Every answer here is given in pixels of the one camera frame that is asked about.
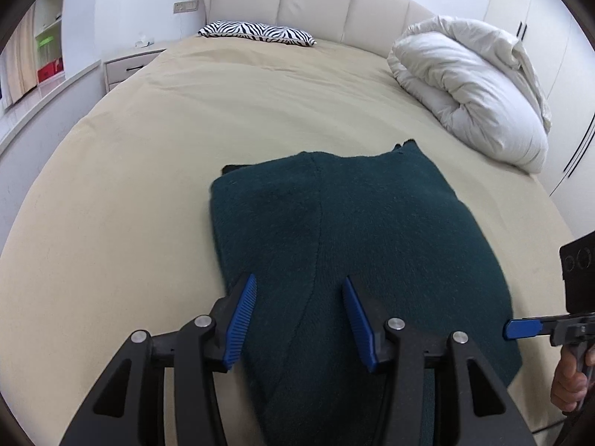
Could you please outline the person's right hand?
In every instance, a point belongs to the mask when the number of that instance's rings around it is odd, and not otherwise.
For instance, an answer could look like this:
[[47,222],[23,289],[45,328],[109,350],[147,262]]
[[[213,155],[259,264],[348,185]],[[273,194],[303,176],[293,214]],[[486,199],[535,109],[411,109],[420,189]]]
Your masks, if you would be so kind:
[[551,383],[551,403],[563,413],[571,413],[592,387],[593,382],[579,371],[569,346],[563,346]]

